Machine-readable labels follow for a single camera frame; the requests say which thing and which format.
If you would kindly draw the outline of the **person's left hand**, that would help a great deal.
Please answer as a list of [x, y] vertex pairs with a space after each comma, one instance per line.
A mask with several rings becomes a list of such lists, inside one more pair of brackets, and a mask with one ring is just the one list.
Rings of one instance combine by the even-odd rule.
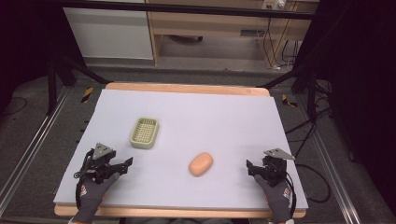
[[77, 187], [78, 212], [70, 219], [69, 224], [92, 224], [106, 192], [119, 178], [120, 174], [115, 173], [101, 184], [95, 183], [90, 178], [85, 179]]

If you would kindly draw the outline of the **white power strip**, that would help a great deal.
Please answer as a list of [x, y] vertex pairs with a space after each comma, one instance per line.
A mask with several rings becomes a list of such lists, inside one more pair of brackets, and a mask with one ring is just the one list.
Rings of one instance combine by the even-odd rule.
[[287, 0], [262, 0], [262, 9], [282, 10]]

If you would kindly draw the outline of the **wooden desk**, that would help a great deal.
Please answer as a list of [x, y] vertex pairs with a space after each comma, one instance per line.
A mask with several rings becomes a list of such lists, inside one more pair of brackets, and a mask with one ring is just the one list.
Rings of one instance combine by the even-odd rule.
[[[262, 0], [145, 0], [149, 4], [262, 9]], [[317, 11], [320, 0], [287, 0], [279, 11]], [[263, 60], [269, 67], [281, 64], [278, 58], [287, 42], [302, 41], [310, 20], [150, 12], [151, 35], [254, 37], [259, 41]]]

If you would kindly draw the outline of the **person's right hand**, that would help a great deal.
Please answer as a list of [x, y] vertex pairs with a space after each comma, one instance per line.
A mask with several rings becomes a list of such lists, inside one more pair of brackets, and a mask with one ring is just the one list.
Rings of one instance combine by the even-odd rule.
[[290, 213], [291, 190], [288, 183], [283, 180], [275, 187], [270, 187], [260, 175], [255, 175], [254, 179], [265, 194], [266, 201], [272, 210], [273, 222], [275, 224], [294, 224]]

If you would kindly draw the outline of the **yellow black floor tape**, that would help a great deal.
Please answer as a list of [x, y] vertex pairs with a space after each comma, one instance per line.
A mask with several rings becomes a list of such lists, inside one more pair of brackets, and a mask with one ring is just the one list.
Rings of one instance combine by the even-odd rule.
[[88, 99], [90, 98], [91, 94], [93, 92], [93, 87], [89, 87], [84, 91], [83, 97], [81, 98], [82, 103], [87, 103]]
[[283, 105], [289, 105], [289, 106], [291, 106], [291, 107], [298, 107], [298, 104], [297, 104], [297, 103], [290, 102], [290, 101], [288, 100], [287, 94], [282, 94], [282, 104], [283, 104]]

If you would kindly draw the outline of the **metal floor rail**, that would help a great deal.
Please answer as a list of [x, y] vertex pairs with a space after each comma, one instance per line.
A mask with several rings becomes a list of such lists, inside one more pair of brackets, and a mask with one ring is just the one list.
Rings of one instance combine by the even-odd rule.
[[328, 177], [332, 193], [339, 205], [341, 213], [346, 221], [346, 224], [361, 224], [360, 216], [351, 201], [347, 189], [334, 166], [332, 159], [324, 145], [324, 142], [319, 134], [319, 131], [315, 131], [313, 139], [318, 152], [319, 159], [324, 168], [325, 174]]
[[0, 217], [5, 213], [9, 203], [11, 202], [16, 190], [23, 180], [27, 170], [33, 162], [35, 155], [46, 140], [55, 120], [64, 107], [64, 103], [68, 98], [70, 87], [62, 87], [60, 94], [55, 98], [55, 106], [52, 111], [44, 118], [34, 137], [30, 141], [28, 147], [22, 154], [19, 162], [8, 178], [6, 184], [0, 190]]

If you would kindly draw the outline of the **white cabinet panel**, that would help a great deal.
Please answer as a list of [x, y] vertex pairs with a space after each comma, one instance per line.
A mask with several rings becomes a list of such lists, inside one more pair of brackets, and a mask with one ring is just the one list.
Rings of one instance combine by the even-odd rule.
[[145, 12], [64, 8], [85, 58], [152, 60]]

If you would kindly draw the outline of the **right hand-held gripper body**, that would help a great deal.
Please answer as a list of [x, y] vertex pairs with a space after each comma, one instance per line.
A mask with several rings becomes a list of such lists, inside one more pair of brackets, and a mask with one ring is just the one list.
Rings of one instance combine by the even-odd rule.
[[295, 157], [280, 148], [264, 151], [261, 176], [270, 187], [275, 187], [286, 178], [287, 160], [294, 161]]

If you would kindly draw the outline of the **black frame bar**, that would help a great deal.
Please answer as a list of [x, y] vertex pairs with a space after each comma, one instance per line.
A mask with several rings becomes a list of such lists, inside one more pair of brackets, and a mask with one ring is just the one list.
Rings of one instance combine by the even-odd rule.
[[248, 8], [238, 9], [234, 7], [204, 7], [204, 6], [124, 3], [124, 2], [108, 2], [108, 1], [92, 1], [92, 0], [55, 0], [55, 3], [62, 7], [75, 7], [75, 8], [88, 8], [88, 9], [185, 13], [185, 14], [254, 17], [254, 18], [313, 20], [316, 17], [315, 13], [310, 13], [310, 12], [292, 12], [292, 11], [278, 11], [278, 10], [264, 10], [264, 9], [248, 9]]

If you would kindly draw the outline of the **black metal stand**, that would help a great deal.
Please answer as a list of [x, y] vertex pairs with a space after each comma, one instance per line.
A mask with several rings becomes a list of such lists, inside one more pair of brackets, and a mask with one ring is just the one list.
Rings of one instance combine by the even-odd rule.
[[307, 115], [310, 119], [316, 120], [316, 105], [315, 105], [315, 93], [316, 93], [316, 73], [313, 69], [307, 67], [293, 68], [288, 73], [277, 77], [276, 79], [260, 85], [260, 88], [270, 90], [275, 85], [280, 84], [292, 77], [295, 77], [294, 83], [292, 84], [291, 90], [293, 93], [302, 93], [304, 88], [308, 89], [307, 96]]
[[77, 82], [72, 70], [78, 70], [83, 75], [90, 77], [100, 84], [111, 83], [111, 80], [100, 77], [86, 66], [79, 64], [66, 56], [53, 56], [49, 59], [48, 63], [48, 94], [49, 94], [49, 107], [47, 114], [50, 115], [54, 112], [57, 100], [57, 84], [56, 80], [59, 77], [65, 86], [74, 86]]

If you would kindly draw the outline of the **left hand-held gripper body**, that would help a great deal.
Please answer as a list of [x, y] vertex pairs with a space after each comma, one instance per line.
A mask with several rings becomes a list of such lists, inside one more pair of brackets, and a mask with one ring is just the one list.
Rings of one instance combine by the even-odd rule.
[[116, 165], [109, 162], [116, 156], [116, 151], [101, 143], [97, 143], [87, 154], [81, 168], [81, 176], [89, 177], [95, 183], [103, 183], [113, 174], [118, 173]]

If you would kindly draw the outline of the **orange soap bar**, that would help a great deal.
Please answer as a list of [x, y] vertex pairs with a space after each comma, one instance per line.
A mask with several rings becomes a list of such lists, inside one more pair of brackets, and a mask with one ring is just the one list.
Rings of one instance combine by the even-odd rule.
[[204, 174], [213, 164], [212, 156], [203, 152], [197, 155], [189, 164], [189, 171], [194, 176], [201, 176]]

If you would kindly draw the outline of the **pale green soap dish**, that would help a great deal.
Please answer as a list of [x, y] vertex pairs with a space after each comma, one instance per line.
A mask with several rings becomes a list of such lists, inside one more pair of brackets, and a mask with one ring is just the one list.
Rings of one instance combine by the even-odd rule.
[[130, 137], [132, 147], [140, 149], [153, 148], [158, 131], [158, 120], [152, 118], [139, 118], [134, 124]]

